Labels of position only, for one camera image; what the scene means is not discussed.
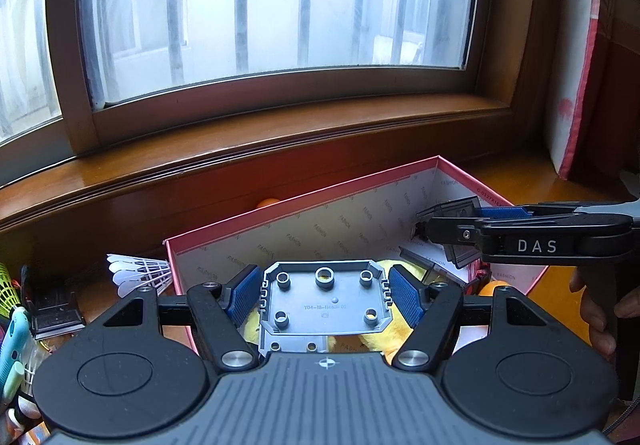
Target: window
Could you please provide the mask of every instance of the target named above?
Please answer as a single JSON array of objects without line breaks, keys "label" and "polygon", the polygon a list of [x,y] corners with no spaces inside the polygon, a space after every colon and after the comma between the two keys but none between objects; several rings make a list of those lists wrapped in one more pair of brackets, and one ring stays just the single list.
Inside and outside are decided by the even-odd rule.
[{"label": "window", "polygon": [[473,4],[81,0],[94,108],[190,84],[305,68],[463,70]]},{"label": "window", "polygon": [[60,115],[44,0],[0,0],[0,144]]}]

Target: yellow fur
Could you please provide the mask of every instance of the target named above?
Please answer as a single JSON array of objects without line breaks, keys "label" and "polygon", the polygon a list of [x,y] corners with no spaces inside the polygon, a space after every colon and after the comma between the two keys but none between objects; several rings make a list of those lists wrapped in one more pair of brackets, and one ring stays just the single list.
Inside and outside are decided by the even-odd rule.
[{"label": "yellow fur", "polygon": [[[386,276],[388,277],[389,269],[396,264],[403,265],[408,271],[414,274],[418,279],[422,279],[424,276],[424,270],[417,266],[402,261],[380,261],[378,263],[385,269]],[[329,351],[335,351],[337,353],[353,352],[353,351],[382,351],[385,355],[386,361],[391,363],[394,355],[400,349],[400,346],[404,343],[407,337],[411,334],[412,329],[407,325],[402,318],[402,315],[396,308],[395,304],[391,305],[391,313],[394,319],[389,323],[389,326],[382,333],[367,333],[366,335],[359,335],[358,341],[354,337],[340,336],[329,337]],[[246,319],[244,324],[244,339],[247,342],[254,344],[258,343],[258,334],[260,329],[260,315],[257,309],[254,309]]]}]

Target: black cable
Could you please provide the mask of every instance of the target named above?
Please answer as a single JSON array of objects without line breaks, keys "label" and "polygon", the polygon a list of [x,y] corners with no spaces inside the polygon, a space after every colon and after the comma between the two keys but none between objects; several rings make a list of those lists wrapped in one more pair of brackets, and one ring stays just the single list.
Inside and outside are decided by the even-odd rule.
[{"label": "black cable", "polygon": [[623,412],[615,420],[615,422],[613,422],[604,431],[602,431],[603,434],[606,436],[608,434],[611,434],[613,431],[615,431],[620,426],[620,424],[622,424],[622,422],[625,421],[633,411],[635,411],[638,405],[640,405],[640,396],[637,396],[636,399],[633,402],[631,402],[631,405],[625,409],[625,412]]}]

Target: person's hand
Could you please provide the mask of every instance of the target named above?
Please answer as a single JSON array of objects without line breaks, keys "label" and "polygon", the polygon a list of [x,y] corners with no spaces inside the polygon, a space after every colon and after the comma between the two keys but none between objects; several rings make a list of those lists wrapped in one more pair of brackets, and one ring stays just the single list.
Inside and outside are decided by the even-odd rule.
[{"label": "person's hand", "polygon": [[[583,287],[584,281],[576,269],[569,283],[569,289],[575,293]],[[619,318],[640,316],[640,287],[627,293],[614,307],[614,313]],[[593,301],[587,288],[582,292],[580,300],[580,317],[589,325],[589,340],[593,348],[609,358],[616,350],[616,340],[606,330],[607,316],[604,310]]]}]

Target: orange ball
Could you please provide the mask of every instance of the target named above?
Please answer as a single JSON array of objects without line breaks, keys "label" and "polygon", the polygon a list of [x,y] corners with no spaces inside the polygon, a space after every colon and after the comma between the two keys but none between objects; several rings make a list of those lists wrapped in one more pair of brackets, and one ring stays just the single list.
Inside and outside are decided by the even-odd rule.
[{"label": "orange ball", "polygon": [[280,200],[277,200],[276,198],[268,198],[258,203],[255,208],[262,208],[263,206],[274,205],[275,203],[280,203]]},{"label": "orange ball", "polygon": [[507,281],[491,281],[485,285],[478,295],[484,295],[485,297],[492,297],[494,295],[494,289],[498,286],[511,286]]}]

